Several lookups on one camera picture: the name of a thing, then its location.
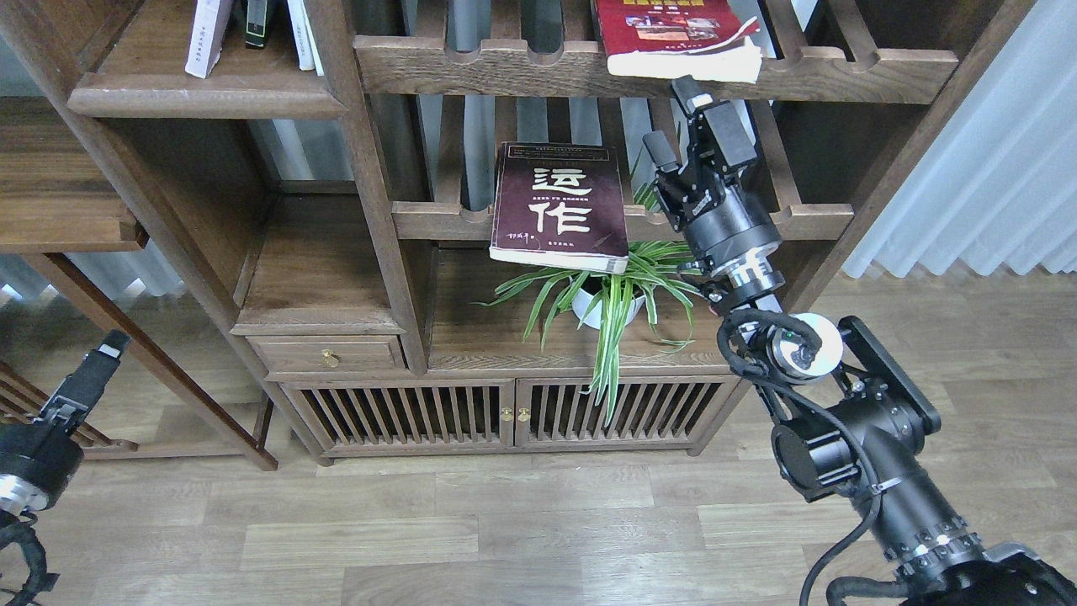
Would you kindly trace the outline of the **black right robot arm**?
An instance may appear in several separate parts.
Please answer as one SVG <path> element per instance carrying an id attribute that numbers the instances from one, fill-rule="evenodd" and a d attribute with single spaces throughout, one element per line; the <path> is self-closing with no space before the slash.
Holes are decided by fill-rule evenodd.
<path id="1" fill-rule="evenodd" d="M 847 497 L 861 523 L 809 570 L 800 603 L 823 568 L 870 532 L 895 567 L 892 582 L 838 577 L 825 596 L 900 598 L 905 605 L 1073 605 L 1074 584 L 1019 542 L 987 549 L 917 460 L 940 428 L 938 410 L 858 318 L 839 322 L 788 314 L 773 293 L 783 276 L 768 256 L 781 244 L 765 208 L 741 185 L 757 154 L 728 101 L 693 77 L 672 91 L 686 115 L 686 161 L 663 133 L 644 143 L 656 165 L 654 189 L 700 274 L 699 290 L 723 319 L 717 348 L 752 383 L 773 422 L 778 471 L 805 501 Z"/>

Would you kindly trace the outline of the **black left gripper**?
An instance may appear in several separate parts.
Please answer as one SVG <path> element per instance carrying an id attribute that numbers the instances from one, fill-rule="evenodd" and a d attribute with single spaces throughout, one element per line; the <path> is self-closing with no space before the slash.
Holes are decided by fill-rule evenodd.
<path id="1" fill-rule="evenodd" d="M 71 438 L 101 399 L 131 337 L 111 330 L 66 376 L 32 423 L 15 423 L 1 438 L 1 505 L 11 515 L 55 506 L 84 460 Z"/>

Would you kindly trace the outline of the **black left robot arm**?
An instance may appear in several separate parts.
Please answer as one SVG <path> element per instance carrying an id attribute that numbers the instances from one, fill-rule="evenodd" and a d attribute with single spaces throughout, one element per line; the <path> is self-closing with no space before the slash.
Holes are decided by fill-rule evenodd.
<path id="1" fill-rule="evenodd" d="M 27 605 L 50 591 L 57 574 L 47 570 L 46 553 L 32 529 L 34 515 L 55 506 L 84 459 L 72 436 L 101 399 L 130 335 L 109 332 L 66 376 L 31 423 L 15 423 L 1 438 L 1 547 L 19 545 L 29 574 L 12 605 Z"/>

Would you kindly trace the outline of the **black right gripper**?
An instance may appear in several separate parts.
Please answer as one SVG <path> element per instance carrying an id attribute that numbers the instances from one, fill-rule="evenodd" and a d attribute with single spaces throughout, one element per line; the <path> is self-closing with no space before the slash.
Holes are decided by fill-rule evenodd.
<path id="1" fill-rule="evenodd" d="M 656 192 L 666 219 L 683 234 L 708 277 L 726 271 L 735 260 L 769 256 L 781 244 L 781 235 L 764 207 L 747 199 L 735 180 L 758 160 L 737 109 L 731 101 L 703 91 L 690 76 L 674 79 L 671 88 L 688 119 L 690 167 L 677 161 L 663 131 L 643 137 L 656 167 Z"/>

